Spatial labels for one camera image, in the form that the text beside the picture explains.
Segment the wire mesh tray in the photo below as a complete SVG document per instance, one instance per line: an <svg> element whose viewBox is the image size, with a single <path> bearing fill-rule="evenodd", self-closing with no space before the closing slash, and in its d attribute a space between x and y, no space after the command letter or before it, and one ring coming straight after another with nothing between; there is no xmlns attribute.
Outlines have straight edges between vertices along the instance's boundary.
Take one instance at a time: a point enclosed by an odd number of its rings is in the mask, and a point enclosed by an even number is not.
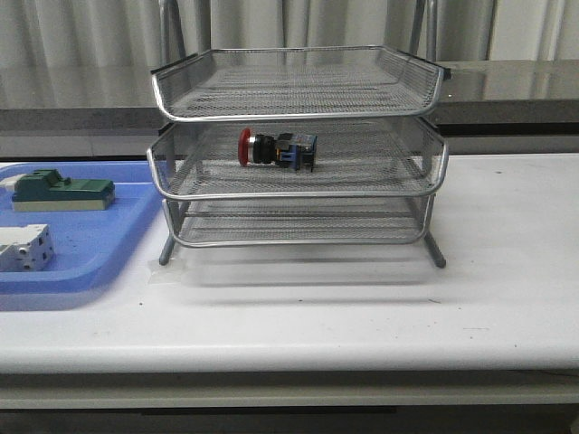
<svg viewBox="0 0 579 434"><path fill-rule="evenodd" d="M178 122L416 116L444 69L384 46L210 50L152 71Z"/></svg>
<svg viewBox="0 0 579 434"><path fill-rule="evenodd" d="M441 185L443 139L419 118L330 119L252 124L255 131L316 134L312 172L238 162L245 124L177 124L148 149L157 188L176 201L275 197L422 196Z"/></svg>
<svg viewBox="0 0 579 434"><path fill-rule="evenodd" d="M252 199L164 208L171 235L187 247L403 244L427 231L432 202L433 196Z"/></svg>

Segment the white table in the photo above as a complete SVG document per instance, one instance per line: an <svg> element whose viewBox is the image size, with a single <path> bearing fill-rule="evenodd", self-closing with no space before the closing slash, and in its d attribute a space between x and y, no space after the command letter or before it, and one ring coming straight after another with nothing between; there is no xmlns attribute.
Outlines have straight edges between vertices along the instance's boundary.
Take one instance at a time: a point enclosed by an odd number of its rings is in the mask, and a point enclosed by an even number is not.
<svg viewBox="0 0 579 434"><path fill-rule="evenodd" d="M95 300L0 312L0 373L579 368L579 155L451 157L432 233L446 269L421 243L177 249L163 268L159 215Z"/></svg>

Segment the white terminal block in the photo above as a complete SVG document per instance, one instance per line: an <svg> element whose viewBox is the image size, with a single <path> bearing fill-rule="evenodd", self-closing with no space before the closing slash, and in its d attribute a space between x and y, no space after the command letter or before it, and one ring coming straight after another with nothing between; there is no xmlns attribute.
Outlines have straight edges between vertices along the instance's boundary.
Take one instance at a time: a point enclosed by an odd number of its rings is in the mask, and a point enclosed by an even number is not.
<svg viewBox="0 0 579 434"><path fill-rule="evenodd" d="M53 254L48 224L0 227L0 271L39 271Z"/></svg>

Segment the stacked letter tray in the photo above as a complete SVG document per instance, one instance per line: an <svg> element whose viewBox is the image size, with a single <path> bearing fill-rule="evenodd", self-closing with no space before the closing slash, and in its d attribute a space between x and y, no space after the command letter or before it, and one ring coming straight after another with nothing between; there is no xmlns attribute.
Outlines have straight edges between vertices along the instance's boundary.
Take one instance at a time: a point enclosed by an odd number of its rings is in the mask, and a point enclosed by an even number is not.
<svg viewBox="0 0 579 434"><path fill-rule="evenodd" d="M429 223L448 150L418 115L434 107L443 75L376 46L211 50L153 71L157 105L176 122L147 151L172 241L202 248L425 237L442 267ZM247 127L316 135L314 169L241 165Z"/></svg>

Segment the curtain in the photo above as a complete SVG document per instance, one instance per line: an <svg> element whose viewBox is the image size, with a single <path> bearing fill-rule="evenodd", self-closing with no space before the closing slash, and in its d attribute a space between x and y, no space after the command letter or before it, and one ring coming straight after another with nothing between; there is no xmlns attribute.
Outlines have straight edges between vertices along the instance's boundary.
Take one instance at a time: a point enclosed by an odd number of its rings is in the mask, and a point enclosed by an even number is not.
<svg viewBox="0 0 579 434"><path fill-rule="evenodd" d="M179 1L187 53L369 43L407 51L414 4ZM579 0L439 0L439 6L439 61L579 58ZM0 0L0 68L154 68L159 44L157 0Z"/></svg>

